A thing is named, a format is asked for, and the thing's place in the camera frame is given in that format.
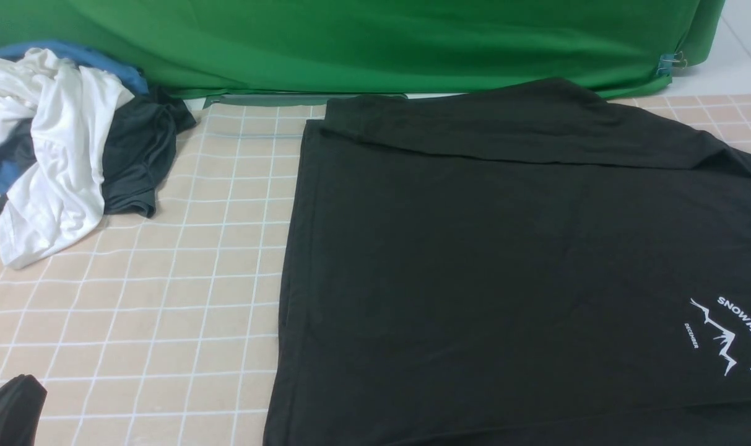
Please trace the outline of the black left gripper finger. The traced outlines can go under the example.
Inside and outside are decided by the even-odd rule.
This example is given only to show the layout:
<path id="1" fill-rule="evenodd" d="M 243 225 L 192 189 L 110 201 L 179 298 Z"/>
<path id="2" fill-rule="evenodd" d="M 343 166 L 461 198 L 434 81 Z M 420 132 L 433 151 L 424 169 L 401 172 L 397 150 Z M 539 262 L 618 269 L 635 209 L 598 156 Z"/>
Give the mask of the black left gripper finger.
<path id="1" fill-rule="evenodd" d="M 33 445 L 47 390 L 32 375 L 0 388 L 0 445 Z"/>

